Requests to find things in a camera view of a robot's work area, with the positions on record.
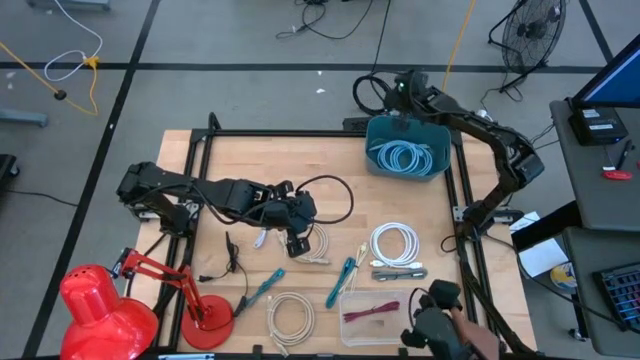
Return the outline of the red desk lamp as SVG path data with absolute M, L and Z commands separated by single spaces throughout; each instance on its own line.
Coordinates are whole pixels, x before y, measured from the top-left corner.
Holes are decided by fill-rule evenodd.
M 184 339 L 194 348 L 213 349 L 231 335 L 231 304 L 199 293 L 191 268 L 174 269 L 127 248 L 119 258 L 120 276 L 141 274 L 181 291 L 187 312 L 181 320 Z M 59 293 L 72 321 L 60 350 L 61 360 L 135 360 L 159 332 L 159 316 L 145 303 L 123 297 L 111 273 L 101 265 L 80 265 L 64 276 Z

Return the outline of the grey stand foot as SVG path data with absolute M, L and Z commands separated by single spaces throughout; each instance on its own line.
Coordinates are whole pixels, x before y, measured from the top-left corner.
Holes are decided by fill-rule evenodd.
M 0 122 L 15 122 L 46 127 L 48 125 L 48 117 L 42 113 L 0 109 Z
M 111 0 L 23 0 L 29 7 L 53 9 L 60 4 L 72 10 L 111 10 Z

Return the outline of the person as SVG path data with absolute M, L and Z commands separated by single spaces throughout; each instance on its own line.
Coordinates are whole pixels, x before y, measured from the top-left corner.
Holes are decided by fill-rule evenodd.
M 434 280 L 429 289 L 414 288 L 408 300 L 409 328 L 401 335 L 407 347 L 428 347 L 436 360 L 500 360 L 504 347 L 489 329 L 462 313 L 458 284 Z

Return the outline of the clear plastic container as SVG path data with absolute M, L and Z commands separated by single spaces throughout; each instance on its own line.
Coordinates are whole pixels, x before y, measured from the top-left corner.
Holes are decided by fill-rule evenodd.
M 409 293 L 402 290 L 354 291 L 338 300 L 340 336 L 347 347 L 400 344 L 409 327 Z

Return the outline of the yellow and blue disc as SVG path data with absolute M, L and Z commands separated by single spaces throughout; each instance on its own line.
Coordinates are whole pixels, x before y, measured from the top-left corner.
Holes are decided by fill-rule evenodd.
M 565 262 L 553 267 L 549 271 L 549 278 L 557 288 L 563 290 L 572 291 L 578 287 L 574 267 L 571 262 Z

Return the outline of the grey desk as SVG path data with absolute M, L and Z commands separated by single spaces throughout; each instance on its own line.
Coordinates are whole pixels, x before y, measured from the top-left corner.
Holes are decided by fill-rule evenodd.
M 569 227 L 562 237 L 572 262 L 582 305 L 613 317 L 599 294 L 593 273 L 640 263 L 640 233 L 596 231 Z M 616 324 L 586 311 L 588 336 L 601 355 L 640 358 L 640 334 L 622 331 Z
M 572 111 L 568 103 L 556 100 L 549 108 L 583 226 L 594 230 L 640 232 L 640 109 L 617 110 L 634 145 L 622 167 L 632 178 L 610 180 L 603 176 L 603 168 L 617 163 L 625 142 L 606 147 L 582 146 L 569 124 Z

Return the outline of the computer monitor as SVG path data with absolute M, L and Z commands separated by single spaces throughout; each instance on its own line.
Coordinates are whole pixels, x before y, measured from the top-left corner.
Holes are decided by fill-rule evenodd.
M 640 34 L 573 98 L 578 106 L 640 108 Z

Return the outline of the small white paper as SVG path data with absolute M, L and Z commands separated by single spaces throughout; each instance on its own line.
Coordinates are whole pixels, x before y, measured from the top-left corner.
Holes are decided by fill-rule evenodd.
M 526 213 L 522 218 L 515 221 L 513 224 L 509 226 L 509 231 L 511 233 L 517 232 L 523 228 L 530 226 L 531 224 L 540 220 L 540 216 L 537 212 L 529 212 Z

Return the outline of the keyboard with coloured keys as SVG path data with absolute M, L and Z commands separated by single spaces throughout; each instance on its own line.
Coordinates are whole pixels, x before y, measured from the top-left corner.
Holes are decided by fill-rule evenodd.
M 640 334 L 640 262 L 596 271 L 592 278 L 619 328 Z

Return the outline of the black pen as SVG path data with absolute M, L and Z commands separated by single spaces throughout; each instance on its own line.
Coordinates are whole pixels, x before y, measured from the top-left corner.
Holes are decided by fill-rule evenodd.
M 618 159 L 618 162 L 616 164 L 616 169 L 617 170 L 621 170 L 622 167 L 624 166 L 624 163 L 627 159 L 627 157 L 629 156 L 629 153 L 633 150 L 633 141 L 631 139 L 627 140 L 624 144 L 624 148 L 623 151 Z

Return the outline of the white paper sheet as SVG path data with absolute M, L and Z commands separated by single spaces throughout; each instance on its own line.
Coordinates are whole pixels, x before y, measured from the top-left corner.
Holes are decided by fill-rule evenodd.
M 531 277 L 567 263 L 569 258 L 555 238 L 547 239 L 518 253 L 520 262 Z

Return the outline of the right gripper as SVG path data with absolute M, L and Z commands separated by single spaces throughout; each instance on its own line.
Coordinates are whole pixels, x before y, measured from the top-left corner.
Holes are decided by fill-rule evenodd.
M 383 104 L 386 110 L 397 110 L 420 120 L 436 119 L 440 115 L 431 102 L 440 90 L 428 85 L 428 76 L 409 70 L 394 78 L 394 85 L 385 91 Z

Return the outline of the black floor fan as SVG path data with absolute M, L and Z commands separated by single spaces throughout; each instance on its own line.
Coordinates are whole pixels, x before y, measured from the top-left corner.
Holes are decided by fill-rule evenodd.
M 500 93 L 547 66 L 564 28 L 566 9 L 567 0 L 516 0 L 491 28 L 488 43 L 501 50 L 506 72 L 517 74 L 499 88 Z

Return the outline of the small black computer box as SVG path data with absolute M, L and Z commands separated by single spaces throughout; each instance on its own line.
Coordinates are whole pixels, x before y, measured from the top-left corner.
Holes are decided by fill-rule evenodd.
M 628 130 L 614 108 L 578 109 L 569 124 L 582 146 L 612 145 L 628 136 Z

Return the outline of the teal plastic bin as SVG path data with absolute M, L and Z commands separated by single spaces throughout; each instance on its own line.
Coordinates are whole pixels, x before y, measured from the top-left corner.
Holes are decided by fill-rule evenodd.
M 365 163 L 376 176 L 429 182 L 450 167 L 451 134 L 411 116 L 372 118 L 365 136 Z

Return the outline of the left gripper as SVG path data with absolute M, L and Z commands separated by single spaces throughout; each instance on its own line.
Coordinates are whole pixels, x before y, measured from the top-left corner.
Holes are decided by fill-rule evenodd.
M 271 194 L 264 208 L 265 227 L 286 232 L 285 248 L 290 258 L 310 251 L 307 236 L 301 237 L 312 225 L 317 209 L 306 190 L 295 190 L 291 181 L 269 185 Z

